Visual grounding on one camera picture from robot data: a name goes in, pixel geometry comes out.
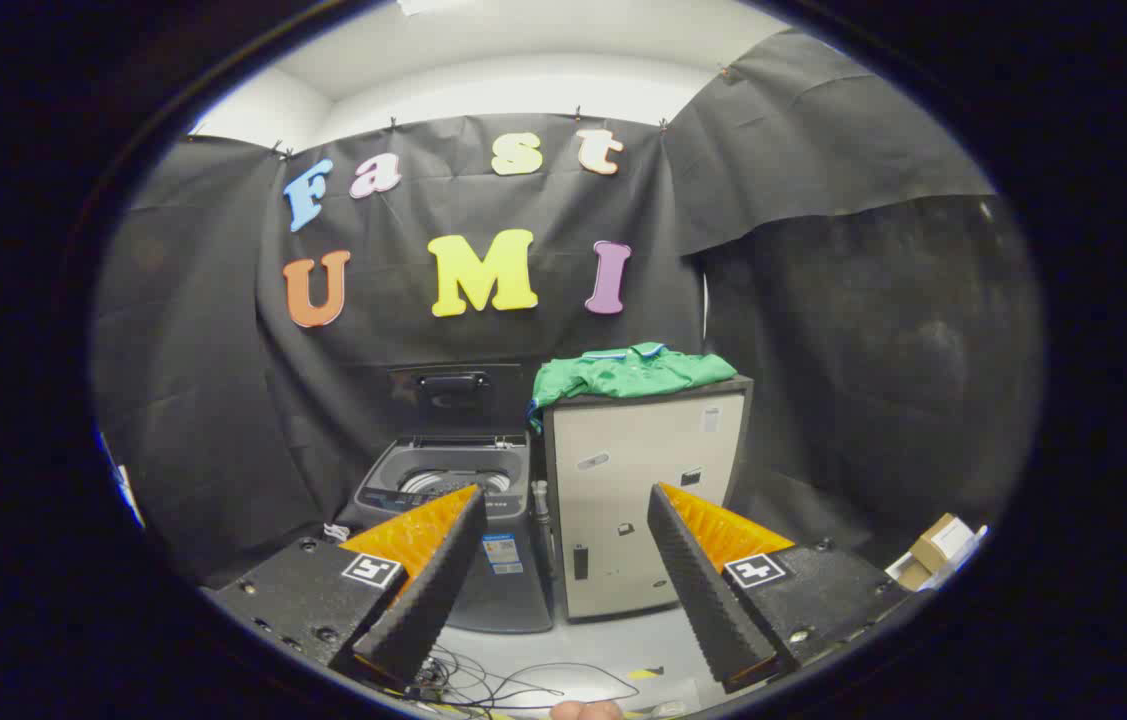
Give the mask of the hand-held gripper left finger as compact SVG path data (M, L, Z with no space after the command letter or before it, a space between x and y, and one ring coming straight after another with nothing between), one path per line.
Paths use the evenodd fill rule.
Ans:
M467 486L340 543L295 539L208 596L279 650L400 691L447 625L481 548L485 501Z

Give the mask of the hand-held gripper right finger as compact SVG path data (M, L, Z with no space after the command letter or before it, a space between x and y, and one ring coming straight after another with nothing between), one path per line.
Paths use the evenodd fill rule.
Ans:
M677 486L651 488L647 528L728 693L842 650L912 593L832 539L796 544Z

